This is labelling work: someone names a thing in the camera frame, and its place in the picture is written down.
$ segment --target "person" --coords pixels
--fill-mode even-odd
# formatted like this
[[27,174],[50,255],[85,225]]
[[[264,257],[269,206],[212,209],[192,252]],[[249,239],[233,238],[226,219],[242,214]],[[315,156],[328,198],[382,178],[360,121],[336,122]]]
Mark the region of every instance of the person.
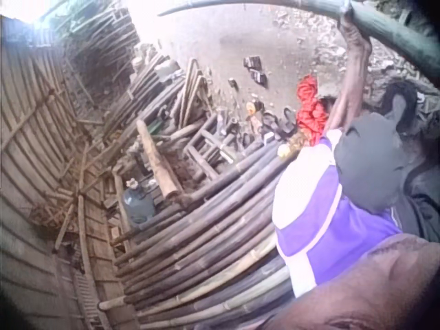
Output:
[[[340,275],[381,242],[402,232],[416,234],[416,218],[396,205],[408,168],[400,134],[414,118],[417,93],[398,83],[384,99],[392,111],[362,111],[371,43],[353,23],[349,2],[342,11],[342,91],[319,143],[299,152],[275,190],[277,248],[296,297]],[[440,226],[438,217],[430,220]]]
[[275,192],[277,248],[297,298],[260,330],[440,329],[440,201],[415,198],[435,190],[426,184],[432,162],[414,166],[403,138],[417,94],[399,82],[382,112],[362,111],[371,43],[352,14],[346,1],[346,76],[324,135],[301,150]]

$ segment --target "gray cloth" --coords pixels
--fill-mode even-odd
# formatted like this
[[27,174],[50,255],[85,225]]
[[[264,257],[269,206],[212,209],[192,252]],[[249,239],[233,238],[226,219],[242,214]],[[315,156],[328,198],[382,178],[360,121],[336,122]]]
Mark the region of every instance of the gray cloth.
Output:
[[356,118],[334,155],[342,193],[357,207],[377,214],[399,199],[408,158],[390,120],[378,113]]

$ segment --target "rock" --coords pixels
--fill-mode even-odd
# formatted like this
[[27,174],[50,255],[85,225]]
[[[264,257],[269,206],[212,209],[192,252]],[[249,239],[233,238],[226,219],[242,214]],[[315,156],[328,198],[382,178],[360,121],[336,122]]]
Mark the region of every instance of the rock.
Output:
[[285,19],[289,14],[285,10],[279,10],[278,11],[278,18],[279,19]]

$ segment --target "purple and white shirt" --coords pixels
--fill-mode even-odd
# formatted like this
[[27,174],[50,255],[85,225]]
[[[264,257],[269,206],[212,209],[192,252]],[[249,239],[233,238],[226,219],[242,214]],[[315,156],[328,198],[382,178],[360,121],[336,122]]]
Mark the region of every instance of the purple and white shirt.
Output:
[[275,190],[277,248],[296,297],[330,281],[384,239],[402,232],[391,211],[370,214],[342,194],[333,156],[341,135],[340,130],[329,131],[317,145],[303,148]]

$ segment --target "dirt ground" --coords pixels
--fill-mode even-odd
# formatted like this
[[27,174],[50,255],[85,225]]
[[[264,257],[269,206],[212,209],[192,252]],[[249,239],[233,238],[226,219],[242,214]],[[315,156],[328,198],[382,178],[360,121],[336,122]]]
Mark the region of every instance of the dirt ground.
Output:
[[[145,15],[136,6],[130,13],[142,41],[159,44],[182,68],[196,58],[211,82],[216,105],[226,105],[241,119],[245,104],[259,98],[267,110],[280,114],[286,106],[300,108],[296,86],[313,74],[320,96],[337,96],[345,71],[345,42],[336,22],[324,16],[274,5],[218,5],[165,17]],[[373,40],[365,98],[377,104],[386,83],[396,77],[420,75],[394,51]],[[269,84],[256,84],[243,58],[260,56]],[[237,81],[239,90],[228,84]]]

